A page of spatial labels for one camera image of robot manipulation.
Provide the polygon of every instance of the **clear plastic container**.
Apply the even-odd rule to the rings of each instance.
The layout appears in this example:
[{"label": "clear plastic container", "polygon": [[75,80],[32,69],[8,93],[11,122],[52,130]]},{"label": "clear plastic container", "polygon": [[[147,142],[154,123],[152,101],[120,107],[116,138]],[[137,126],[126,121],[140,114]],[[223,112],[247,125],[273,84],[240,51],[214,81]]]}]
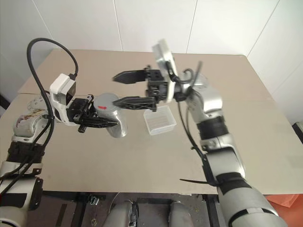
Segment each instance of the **clear plastic container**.
[{"label": "clear plastic container", "polygon": [[177,124],[167,105],[157,107],[156,112],[145,110],[143,116],[148,132],[151,135],[171,131]]}]

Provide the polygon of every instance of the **silver metal arm segment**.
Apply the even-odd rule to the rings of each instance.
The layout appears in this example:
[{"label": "silver metal arm segment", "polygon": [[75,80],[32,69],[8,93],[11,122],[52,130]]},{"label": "silver metal arm segment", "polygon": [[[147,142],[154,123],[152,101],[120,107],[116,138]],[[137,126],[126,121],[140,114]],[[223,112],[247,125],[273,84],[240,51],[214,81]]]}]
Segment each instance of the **silver metal arm segment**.
[{"label": "silver metal arm segment", "polygon": [[222,99],[211,86],[198,83],[186,99],[197,124],[207,181],[216,186],[229,227],[286,227],[266,198],[245,181],[245,171],[232,135],[224,123]]}]

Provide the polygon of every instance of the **black power cord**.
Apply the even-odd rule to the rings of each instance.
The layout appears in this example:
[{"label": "black power cord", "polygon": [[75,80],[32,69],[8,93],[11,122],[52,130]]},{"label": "black power cord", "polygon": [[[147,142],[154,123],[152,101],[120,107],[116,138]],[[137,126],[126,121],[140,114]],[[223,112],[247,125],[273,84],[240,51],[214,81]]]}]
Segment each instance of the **black power cord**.
[{"label": "black power cord", "polygon": [[[72,58],[74,64],[75,64],[75,73],[74,74],[70,74],[70,77],[71,79],[75,79],[76,76],[78,75],[78,63],[75,59],[75,57],[73,56],[73,54],[65,47],[63,46],[62,44],[54,41],[54,40],[51,40],[51,39],[47,39],[47,38],[36,38],[36,39],[33,39],[27,46],[27,62],[28,62],[28,66],[33,74],[33,77],[41,91],[41,96],[42,98],[44,99],[45,101],[45,104],[46,104],[46,107],[47,107],[47,112],[48,112],[48,115],[47,115],[47,118],[48,118],[48,121],[47,121],[47,124],[46,126],[43,128],[43,130],[39,133],[39,135],[35,138],[35,140],[31,143],[31,146],[30,146],[30,150],[33,150],[37,141],[41,138],[41,136],[46,132],[46,130],[49,129],[49,132],[48,132],[48,135],[44,141],[44,143],[42,144],[42,146],[45,148],[46,145],[48,144],[52,134],[53,134],[53,129],[54,129],[54,115],[53,115],[53,110],[52,110],[52,106],[51,106],[51,103],[47,97],[47,94],[46,93],[49,93],[48,91],[45,91],[44,88],[43,88],[43,85],[41,84],[38,76],[37,76],[37,73],[35,71],[35,68],[33,66],[33,62],[32,62],[32,47],[35,43],[37,42],[40,42],[40,41],[45,41],[45,42],[49,42],[49,43],[53,43],[59,47],[61,47],[62,49],[64,49],[69,55],[70,57]],[[39,153],[36,153],[32,159],[28,162],[27,166],[17,175],[17,177],[15,177],[9,184],[8,186],[0,193],[0,196],[2,196],[3,194],[5,194],[21,177],[23,177],[23,174],[31,167],[31,165],[34,163],[35,161],[35,158],[39,155]],[[3,179],[6,179],[10,176],[12,176],[12,174],[16,173],[17,171],[19,171],[27,162],[27,158],[25,158],[25,160],[20,164],[19,167],[17,167],[15,170],[5,174],[4,176],[2,176],[0,178],[0,180],[3,180]]]}]

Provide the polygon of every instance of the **white wall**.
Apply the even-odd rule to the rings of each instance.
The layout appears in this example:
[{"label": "white wall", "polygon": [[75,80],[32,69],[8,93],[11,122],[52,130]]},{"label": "white wall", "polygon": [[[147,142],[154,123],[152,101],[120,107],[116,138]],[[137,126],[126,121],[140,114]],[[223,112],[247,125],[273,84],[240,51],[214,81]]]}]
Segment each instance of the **white wall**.
[{"label": "white wall", "polygon": [[[52,38],[70,49],[142,52],[151,51],[152,45],[166,38],[173,52],[248,56],[293,123],[303,120],[299,89],[286,92],[302,78],[299,67],[303,60],[302,3],[302,0],[0,0],[0,52],[4,65],[0,92],[11,101],[30,76],[25,51],[28,42],[36,37]],[[51,49],[46,43],[37,45],[34,64],[38,66]],[[297,105],[287,102],[286,106],[285,98],[295,100]]]}]

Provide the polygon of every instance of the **table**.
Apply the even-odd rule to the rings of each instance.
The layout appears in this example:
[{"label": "table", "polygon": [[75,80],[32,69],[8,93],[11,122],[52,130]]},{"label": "table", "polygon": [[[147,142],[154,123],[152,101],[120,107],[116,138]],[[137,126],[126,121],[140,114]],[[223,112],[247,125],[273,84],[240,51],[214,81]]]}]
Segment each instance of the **table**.
[{"label": "table", "polygon": [[[152,53],[74,50],[79,63],[78,96],[113,92],[118,96],[144,95],[146,83],[122,85],[111,78],[124,70],[155,66]],[[287,119],[276,107],[258,76],[242,55],[175,54],[179,69],[195,68],[202,60],[202,73],[223,96],[223,110],[246,167],[248,182],[263,194],[303,193],[303,146]],[[54,50],[37,70],[45,87],[61,73],[73,71],[72,62]],[[39,92],[30,78],[0,119],[0,159],[4,160],[12,124]],[[185,183],[179,178],[205,180],[201,161],[190,150],[176,103],[169,107],[177,121],[175,129],[150,136],[143,111],[125,110],[129,132],[112,138],[105,129],[56,124],[45,150],[40,175],[44,190],[77,192],[159,192],[214,194],[209,185]],[[194,139],[199,135],[190,121]]]}]

